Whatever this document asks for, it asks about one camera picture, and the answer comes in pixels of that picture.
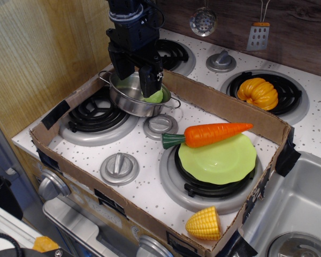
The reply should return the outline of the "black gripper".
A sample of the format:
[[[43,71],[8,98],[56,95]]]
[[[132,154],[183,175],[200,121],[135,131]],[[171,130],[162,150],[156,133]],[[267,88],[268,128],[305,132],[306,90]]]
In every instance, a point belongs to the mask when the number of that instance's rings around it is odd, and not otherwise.
[[[140,86],[144,97],[159,91],[163,80],[163,63],[156,50],[159,39],[158,17],[110,17],[115,28],[106,31],[110,38],[109,56],[120,80],[139,68]]]

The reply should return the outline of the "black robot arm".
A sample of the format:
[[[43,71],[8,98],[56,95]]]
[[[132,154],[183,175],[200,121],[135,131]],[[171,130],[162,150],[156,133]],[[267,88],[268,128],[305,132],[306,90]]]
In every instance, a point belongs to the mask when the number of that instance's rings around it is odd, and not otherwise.
[[[153,1],[109,1],[109,18],[114,28],[106,31],[108,51],[117,76],[126,79],[137,67],[143,96],[152,96],[163,79],[163,62],[156,49],[165,23],[163,12]]]

